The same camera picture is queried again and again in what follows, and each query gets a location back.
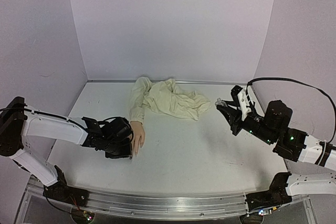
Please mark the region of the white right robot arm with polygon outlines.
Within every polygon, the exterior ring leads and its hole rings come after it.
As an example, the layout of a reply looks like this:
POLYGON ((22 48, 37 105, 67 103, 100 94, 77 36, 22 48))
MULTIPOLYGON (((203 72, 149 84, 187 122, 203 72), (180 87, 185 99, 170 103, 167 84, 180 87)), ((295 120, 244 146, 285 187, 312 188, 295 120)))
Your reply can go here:
POLYGON ((330 169, 329 174, 299 175, 277 173, 268 190, 253 193, 252 197, 286 201, 302 194, 335 194, 335 146, 314 136, 289 127, 292 109, 282 101, 271 101, 265 115, 253 114, 250 107, 234 101, 216 101, 217 110, 227 120, 232 134, 244 130, 268 145, 280 157, 330 169))

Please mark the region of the clear glitter nail polish bottle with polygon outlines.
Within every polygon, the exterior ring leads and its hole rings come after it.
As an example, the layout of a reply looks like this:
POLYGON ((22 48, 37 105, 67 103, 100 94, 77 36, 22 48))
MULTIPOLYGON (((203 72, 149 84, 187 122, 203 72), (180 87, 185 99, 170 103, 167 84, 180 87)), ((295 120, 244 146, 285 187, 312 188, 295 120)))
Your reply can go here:
POLYGON ((222 100, 221 98, 217 98, 216 102, 215 102, 216 106, 223 106, 223 107, 227 107, 226 101, 222 100))

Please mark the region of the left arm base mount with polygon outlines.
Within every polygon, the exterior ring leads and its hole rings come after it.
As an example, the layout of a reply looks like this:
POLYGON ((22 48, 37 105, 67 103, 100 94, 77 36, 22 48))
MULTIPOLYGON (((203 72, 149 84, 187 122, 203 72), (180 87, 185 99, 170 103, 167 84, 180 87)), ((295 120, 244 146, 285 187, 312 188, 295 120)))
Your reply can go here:
POLYGON ((88 202, 89 192, 85 189, 67 185, 64 173, 58 166, 54 166, 57 174, 57 181, 46 187, 44 186, 43 196, 78 207, 85 207, 88 202))

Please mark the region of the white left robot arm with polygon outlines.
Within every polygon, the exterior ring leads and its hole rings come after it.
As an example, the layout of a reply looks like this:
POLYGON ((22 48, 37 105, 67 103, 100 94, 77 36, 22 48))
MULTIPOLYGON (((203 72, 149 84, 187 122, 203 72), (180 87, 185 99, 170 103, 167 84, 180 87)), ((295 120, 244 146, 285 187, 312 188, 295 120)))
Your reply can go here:
POLYGON ((1 109, 1 156, 13 160, 19 167, 39 179, 59 201, 66 201, 71 190, 63 171, 38 155, 28 139, 31 136, 69 142, 95 151, 106 158, 132 155, 134 137, 129 121, 113 116, 102 121, 93 118, 69 118, 36 110, 15 97, 1 109))

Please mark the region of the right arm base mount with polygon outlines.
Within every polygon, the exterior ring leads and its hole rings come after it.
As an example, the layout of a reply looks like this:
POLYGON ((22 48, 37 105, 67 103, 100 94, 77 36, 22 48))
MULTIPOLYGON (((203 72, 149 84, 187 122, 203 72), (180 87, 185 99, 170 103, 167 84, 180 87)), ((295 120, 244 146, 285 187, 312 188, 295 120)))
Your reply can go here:
POLYGON ((272 207, 280 207, 292 202, 292 197, 288 195, 286 187, 287 180, 292 175, 290 172, 277 173, 268 190, 248 193, 245 202, 248 212, 255 212, 272 207))

